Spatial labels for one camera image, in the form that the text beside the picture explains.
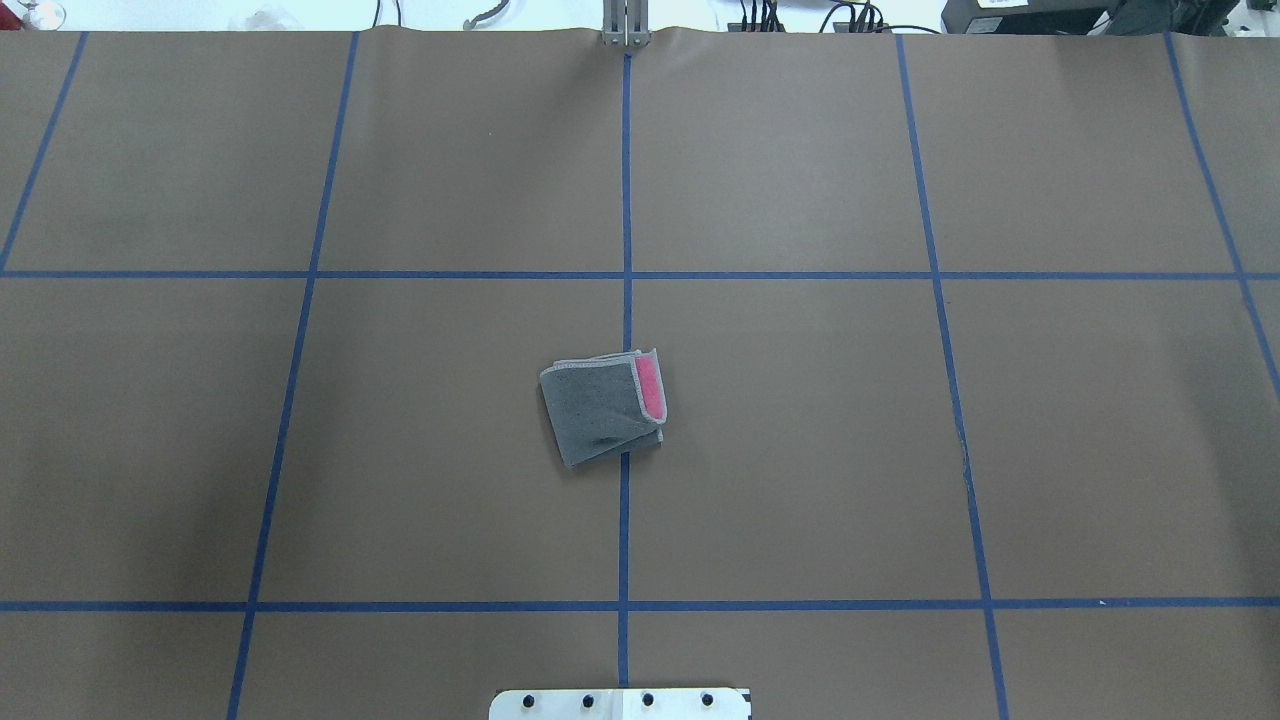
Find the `aluminium frame post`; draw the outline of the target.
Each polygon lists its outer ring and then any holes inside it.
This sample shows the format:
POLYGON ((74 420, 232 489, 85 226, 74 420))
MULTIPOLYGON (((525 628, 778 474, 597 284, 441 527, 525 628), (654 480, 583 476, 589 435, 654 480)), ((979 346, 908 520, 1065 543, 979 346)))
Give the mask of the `aluminium frame post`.
POLYGON ((602 1, 602 44, 614 49, 645 47, 652 41, 648 0, 602 1))

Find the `black printer box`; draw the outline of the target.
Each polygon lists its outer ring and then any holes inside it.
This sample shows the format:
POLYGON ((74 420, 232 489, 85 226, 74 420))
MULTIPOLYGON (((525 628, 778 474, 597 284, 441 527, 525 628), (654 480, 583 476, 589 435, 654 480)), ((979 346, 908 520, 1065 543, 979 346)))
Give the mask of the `black printer box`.
POLYGON ((1083 36, 1100 29, 1115 1, 947 1, 940 19, 950 35, 1083 36))

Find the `pink square towel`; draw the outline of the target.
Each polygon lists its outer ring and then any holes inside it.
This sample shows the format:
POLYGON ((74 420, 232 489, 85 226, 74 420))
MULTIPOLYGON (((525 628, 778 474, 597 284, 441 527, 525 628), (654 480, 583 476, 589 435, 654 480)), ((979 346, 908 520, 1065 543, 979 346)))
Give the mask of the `pink square towel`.
POLYGON ((538 379, 567 468, 664 439, 668 404, 655 348, 559 360, 538 379))

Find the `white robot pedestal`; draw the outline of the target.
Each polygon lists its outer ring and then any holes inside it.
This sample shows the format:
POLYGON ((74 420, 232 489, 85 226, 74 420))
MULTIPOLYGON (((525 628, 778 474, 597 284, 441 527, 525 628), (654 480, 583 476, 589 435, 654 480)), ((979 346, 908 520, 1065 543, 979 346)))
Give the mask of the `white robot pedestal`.
POLYGON ((728 687, 512 689, 489 719, 751 719, 750 691, 728 687))

